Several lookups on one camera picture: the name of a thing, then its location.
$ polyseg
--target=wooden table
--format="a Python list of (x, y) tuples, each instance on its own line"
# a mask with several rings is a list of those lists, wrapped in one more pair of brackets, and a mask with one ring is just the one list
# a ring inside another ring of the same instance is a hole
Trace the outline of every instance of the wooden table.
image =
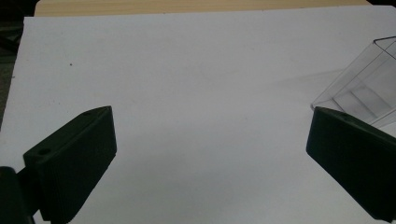
[(41, 0), (36, 16), (88, 16), (370, 5), (365, 0)]

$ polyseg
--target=clear plastic box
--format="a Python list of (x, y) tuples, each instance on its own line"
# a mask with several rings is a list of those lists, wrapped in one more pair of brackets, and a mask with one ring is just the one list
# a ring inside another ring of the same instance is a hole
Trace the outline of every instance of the clear plastic box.
[(312, 103), (375, 127), (396, 121), (396, 36), (377, 39)]

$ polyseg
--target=screw hole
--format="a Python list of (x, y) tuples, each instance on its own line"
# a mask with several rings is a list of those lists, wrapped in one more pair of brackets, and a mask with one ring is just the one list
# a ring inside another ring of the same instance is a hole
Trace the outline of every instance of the screw hole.
[(50, 148), (42, 148), (38, 151), (38, 155), (44, 156), (50, 153)]

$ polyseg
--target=white surface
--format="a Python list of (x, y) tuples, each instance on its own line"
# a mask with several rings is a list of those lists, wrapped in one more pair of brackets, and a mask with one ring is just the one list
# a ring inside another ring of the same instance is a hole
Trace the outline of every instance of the white surface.
[(119, 151), (74, 224), (381, 223), (305, 143), (309, 104), (373, 39), (396, 35), (395, 12), (27, 18), (0, 164), (20, 170), (30, 147), (112, 105)]

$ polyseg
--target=transparent plastic container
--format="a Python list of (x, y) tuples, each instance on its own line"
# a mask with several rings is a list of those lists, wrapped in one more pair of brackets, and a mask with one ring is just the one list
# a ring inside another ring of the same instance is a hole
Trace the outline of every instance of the transparent plastic container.
[(396, 36), (377, 39), (312, 103), (375, 127), (396, 121)]

